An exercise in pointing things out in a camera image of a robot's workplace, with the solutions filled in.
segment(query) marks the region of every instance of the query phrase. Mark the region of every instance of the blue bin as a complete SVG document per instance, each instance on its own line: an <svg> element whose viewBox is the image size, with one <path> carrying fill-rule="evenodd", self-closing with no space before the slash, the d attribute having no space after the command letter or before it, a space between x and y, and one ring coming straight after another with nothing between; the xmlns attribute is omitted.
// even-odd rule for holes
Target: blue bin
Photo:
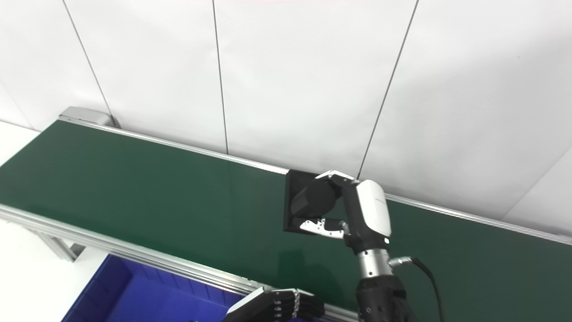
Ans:
<svg viewBox="0 0 572 322"><path fill-rule="evenodd" d="M220 322L241 298L109 255L62 322Z"/></svg>

